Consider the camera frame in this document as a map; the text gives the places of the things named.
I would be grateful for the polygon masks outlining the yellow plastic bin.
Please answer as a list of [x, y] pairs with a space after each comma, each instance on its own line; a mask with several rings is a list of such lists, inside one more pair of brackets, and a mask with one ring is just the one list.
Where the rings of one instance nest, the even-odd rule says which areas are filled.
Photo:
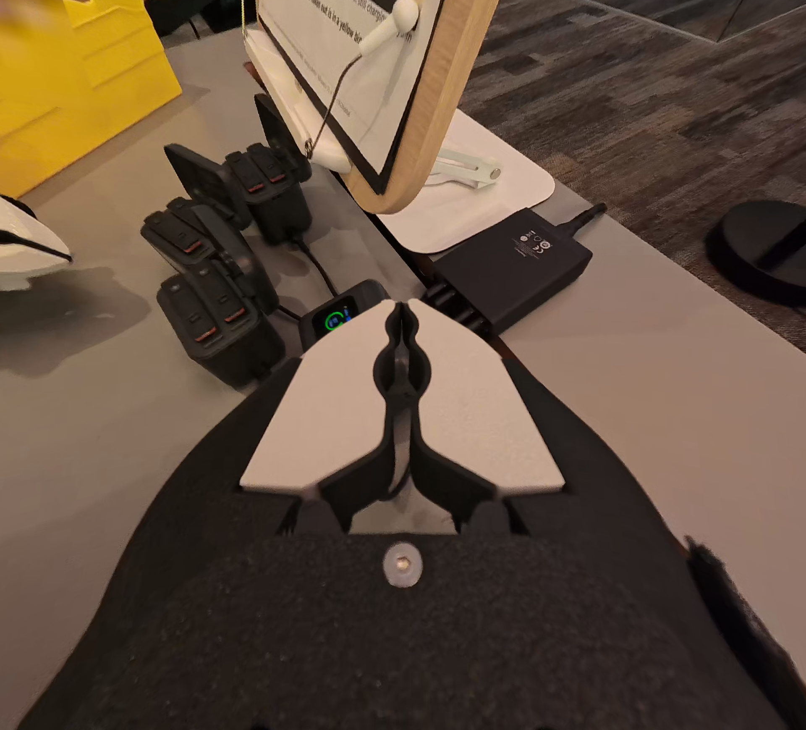
[[18, 199], [182, 95], [145, 0], [2, 0], [1, 183]]

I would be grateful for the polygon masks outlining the white base mat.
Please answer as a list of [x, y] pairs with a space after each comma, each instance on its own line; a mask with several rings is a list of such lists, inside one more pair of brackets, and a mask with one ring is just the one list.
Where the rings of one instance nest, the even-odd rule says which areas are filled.
[[512, 213], [546, 201], [555, 190], [548, 171], [460, 110], [453, 115], [443, 147], [494, 161], [500, 176], [491, 185], [473, 188], [436, 175], [400, 212], [379, 215], [384, 227], [411, 252], [450, 249]]

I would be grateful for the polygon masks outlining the wooden instruction board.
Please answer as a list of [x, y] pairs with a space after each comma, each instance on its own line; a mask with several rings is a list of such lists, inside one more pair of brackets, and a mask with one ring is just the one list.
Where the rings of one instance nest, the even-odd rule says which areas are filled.
[[424, 187], [498, 2], [256, 0], [255, 28], [322, 114], [303, 154], [330, 127], [364, 211], [398, 213]]

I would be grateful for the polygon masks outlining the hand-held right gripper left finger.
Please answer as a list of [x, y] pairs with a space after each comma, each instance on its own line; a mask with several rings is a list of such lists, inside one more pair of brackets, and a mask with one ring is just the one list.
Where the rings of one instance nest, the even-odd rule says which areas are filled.
[[398, 314], [397, 302], [382, 300], [304, 353], [239, 480], [243, 490], [330, 502], [388, 492]]

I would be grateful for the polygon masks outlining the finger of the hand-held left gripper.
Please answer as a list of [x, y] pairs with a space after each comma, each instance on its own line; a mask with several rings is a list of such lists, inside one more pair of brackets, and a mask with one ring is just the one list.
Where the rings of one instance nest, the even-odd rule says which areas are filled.
[[65, 270], [72, 254], [65, 244], [44, 244], [32, 239], [2, 239], [1, 291], [25, 291], [35, 279]]
[[2, 262], [72, 262], [73, 254], [33, 210], [3, 194], [1, 259]]

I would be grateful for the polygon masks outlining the black round floor base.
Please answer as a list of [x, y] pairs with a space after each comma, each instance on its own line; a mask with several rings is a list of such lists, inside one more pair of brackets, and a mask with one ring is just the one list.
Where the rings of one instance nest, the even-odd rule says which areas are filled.
[[768, 302], [805, 306], [805, 206], [751, 200], [727, 211], [704, 247], [715, 269], [737, 288]]

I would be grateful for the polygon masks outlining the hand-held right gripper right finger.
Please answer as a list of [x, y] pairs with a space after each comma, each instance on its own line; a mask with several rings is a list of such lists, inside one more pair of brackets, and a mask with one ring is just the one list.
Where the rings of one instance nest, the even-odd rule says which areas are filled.
[[413, 342], [427, 361], [418, 402], [427, 450], [501, 496], [562, 490], [565, 480], [500, 355], [468, 328], [411, 299]]

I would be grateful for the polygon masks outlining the black charging hub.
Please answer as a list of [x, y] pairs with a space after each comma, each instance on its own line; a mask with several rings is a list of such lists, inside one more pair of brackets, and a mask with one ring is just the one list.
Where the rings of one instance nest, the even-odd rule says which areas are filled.
[[555, 225], [521, 209], [435, 261], [421, 299], [479, 336], [498, 336], [581, 276], [592, 252], [576, 234], [606, 210], [599, 203]]

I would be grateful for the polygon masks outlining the white clip bar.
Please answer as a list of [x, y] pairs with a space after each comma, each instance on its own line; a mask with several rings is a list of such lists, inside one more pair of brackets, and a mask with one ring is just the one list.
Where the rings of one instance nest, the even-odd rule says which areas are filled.
[[[291, 138], [306, 153], [322, 125], [322, 114], [263, 29], [246, 29], [245, 49]], [[330, 127], [324, 129], [312, 154], [309, 161], [329, 171], [345, 174], [352, 169], [347, 152]]]

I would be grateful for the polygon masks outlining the black battery charger case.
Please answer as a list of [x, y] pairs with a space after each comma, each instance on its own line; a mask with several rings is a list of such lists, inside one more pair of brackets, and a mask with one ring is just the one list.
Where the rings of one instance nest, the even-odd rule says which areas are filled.
[[226, 155], [230, 194], [267, 243], [295, 242], [313, 220], [301, 189], [311, 178], [311, 165], [271, 97], [258, 93], [254, 101], [266, 143]]
[[379, 281], [373, 279], [361, 281], [346, 292], [337, 294], [301, 317], [298, 332], [302, 351], [307, 352], [338, 327], [388, 299], [388, 292]]
[[160, 284], [156, 301], [188, 357], [234, 388], [267, 377], [286, 346], [225, 265], [207, 259]]
[[262, 312], [276, 312], [278, 294], [243, 236], [252, 219], [232, 172], [179, 144], [167, 144], [164, 151], [188, 196], [148, 215], [142, 237], [179, 273], [218, 261]]

